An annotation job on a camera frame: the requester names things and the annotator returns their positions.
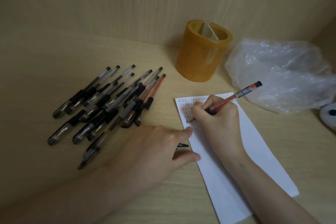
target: forearm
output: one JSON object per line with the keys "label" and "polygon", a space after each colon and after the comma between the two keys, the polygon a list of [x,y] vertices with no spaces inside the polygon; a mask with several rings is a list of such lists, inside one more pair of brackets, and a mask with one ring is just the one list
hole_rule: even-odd
{"label": "forearm", "polygon": [[225,167],[262,223],[318,223],[248,156]]}
{"label": "forearm", "polygon": [[1,215],[1,223],[93,223],[132,197],[110,167],[27,198]]}

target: hand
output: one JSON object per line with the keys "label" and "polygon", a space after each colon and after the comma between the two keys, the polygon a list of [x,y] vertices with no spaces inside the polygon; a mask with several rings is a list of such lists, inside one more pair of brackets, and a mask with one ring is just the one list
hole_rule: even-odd
{"label": "hand", "polygon": [[135,193],[152,188],[177,168],[201,159],[192,151],[177,151],[177,145],[187,140],[192,128],[167,129],[143,126],[136,130],[113,161],[114,174]]}
{"label": "hand", "polygon": [[191,111],[202,125],[212,149],[225,164],[227,161],[246,157],[247,154],[240,135],[238,107],[234,103],[228,103],[214,116],[204,111],[222,101],[222,98],[210,95],[203,106],[196,102]]}

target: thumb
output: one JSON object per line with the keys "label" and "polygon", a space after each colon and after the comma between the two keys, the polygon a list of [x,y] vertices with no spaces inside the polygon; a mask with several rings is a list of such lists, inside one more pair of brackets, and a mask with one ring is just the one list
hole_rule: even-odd
{"label": "thumb", "polygon": [[192,107],[191,112],[195,119],[199,121],[202,125],[211,117],[211,115],[209,115],[206,111],[202,109],[201,102],[196,102]]}
{"label": "thumb", "polygon": [[200,159],[201,156],[198,153],[192,151],[177,151],[173,159],[174,169],[182,167],[189,162],[197,162]]}

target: left hand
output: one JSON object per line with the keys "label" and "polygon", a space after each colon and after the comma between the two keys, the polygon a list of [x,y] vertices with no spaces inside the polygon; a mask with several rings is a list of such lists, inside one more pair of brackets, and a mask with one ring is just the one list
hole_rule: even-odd
{"label": "left hand", "polygon": [[120,154],[113,160],[112,170],[123,187],[135,194],[148,190],[168,177],[177,168],[201,159],[192,151],[177,151],[187,140],[192,128],[168,129],[163,126],[143,126],[136,130]]}

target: pen holder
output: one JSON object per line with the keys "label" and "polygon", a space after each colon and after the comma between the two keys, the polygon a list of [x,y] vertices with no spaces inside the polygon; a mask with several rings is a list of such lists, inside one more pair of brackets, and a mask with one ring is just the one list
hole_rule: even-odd
{"label": "pen holder", "polygon": [[206,82],[212,78],[232,42],[231,33],[214,23],[209,23],[209,30],[215,39],[204,36],[204,25],[201,20],[187,22],[176,61],[177,71],[193,82]]}

